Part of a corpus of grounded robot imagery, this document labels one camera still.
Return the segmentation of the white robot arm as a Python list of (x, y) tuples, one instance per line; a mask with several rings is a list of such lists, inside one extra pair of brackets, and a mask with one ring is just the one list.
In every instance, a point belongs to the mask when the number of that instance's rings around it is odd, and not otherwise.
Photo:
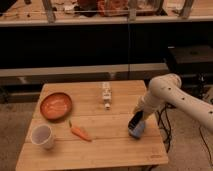
[(213, 105), (185, 93), (180, 89), (181, 84), (181, 78), (176, 74), (152, 78), (147, 92), (138, 99), (133, 110), (133, 118), (128, 123), (129, 134), (140, 138), (145, 121), (164, 102), (182, 110), (213, 133)]

